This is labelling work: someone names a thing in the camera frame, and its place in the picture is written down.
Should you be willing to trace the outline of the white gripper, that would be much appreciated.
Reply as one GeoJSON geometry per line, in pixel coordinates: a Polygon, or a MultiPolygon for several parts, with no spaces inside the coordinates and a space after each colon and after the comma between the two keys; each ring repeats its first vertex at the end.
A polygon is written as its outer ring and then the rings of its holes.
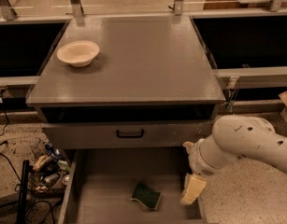
{"type": "Polygon", "coordinates": [[[203,139],[200,139],[189,147],[189,166],[195,174],[185,176],[184,190],[180,197],[180,203],[184,205],[193,204],[205,188],[207,180],[202,176],[213,176],[217,173],[201,156],[200,147],[202,142],[203,139]]]}

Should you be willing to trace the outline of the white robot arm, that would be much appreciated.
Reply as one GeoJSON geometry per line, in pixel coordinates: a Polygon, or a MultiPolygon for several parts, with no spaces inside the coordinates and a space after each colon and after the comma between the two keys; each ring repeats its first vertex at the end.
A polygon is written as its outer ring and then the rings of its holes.
{"type": "Polygon", "coordinates": [[[210,136],[182,145],[192,170],[181,193],[184,205],[194,203],[210,177],[242,159],[261,161],[287,174],[287,137],[277,134],[266,119],[223,116],[214,122],[210,136]]]}

